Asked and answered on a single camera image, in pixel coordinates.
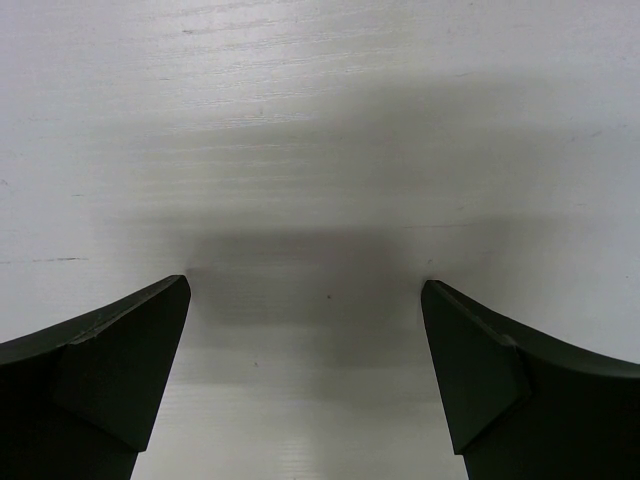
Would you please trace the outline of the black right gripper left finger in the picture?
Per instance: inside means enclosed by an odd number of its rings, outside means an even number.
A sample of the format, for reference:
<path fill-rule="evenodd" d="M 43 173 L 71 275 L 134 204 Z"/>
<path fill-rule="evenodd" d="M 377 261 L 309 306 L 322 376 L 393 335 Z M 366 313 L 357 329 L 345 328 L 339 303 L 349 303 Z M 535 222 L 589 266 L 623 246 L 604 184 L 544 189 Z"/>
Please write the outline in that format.
<path fill-rule="evenodd" d="M 1 345 L 1 476 L 128 479 L 149 444 L 191 290 L 168 276 Z"/>

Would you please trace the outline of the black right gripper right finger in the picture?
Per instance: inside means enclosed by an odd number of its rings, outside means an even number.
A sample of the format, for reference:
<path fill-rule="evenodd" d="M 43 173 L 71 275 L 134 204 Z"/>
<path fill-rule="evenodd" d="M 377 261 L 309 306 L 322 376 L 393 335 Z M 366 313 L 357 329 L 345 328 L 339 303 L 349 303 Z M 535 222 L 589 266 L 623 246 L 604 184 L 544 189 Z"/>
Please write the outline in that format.
<path fill-rule="evenodd" d="M 636 479 L 639 367 L 428 280 L 421 306 L 455 454 L 471 479 Z"/>

